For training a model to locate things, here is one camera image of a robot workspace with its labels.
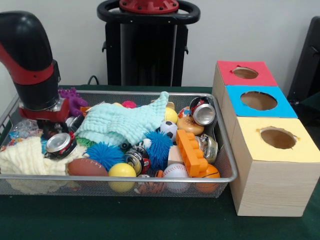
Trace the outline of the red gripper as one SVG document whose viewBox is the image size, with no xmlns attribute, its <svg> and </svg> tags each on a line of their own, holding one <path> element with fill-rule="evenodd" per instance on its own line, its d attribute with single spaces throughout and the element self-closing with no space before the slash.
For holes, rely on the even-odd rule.
<svg viewBox="0 0 320 240">
<path fill-rule="evenodd" d="M 18 103 L 18 108 L 23 118 L 37 120 L 38 128 L 42 130 L 42 135 L 45 140 L 50 138 L 50 122 L 59 122 L 63 133 L 69 134 L 70 132 L 67 124 L 64 122 L 70 113 L 69 100 L 66 98 L 60 98 L 55 106 L 45 110 L 29 110 L 24 107 L 21 101 Z"/>
</svg>

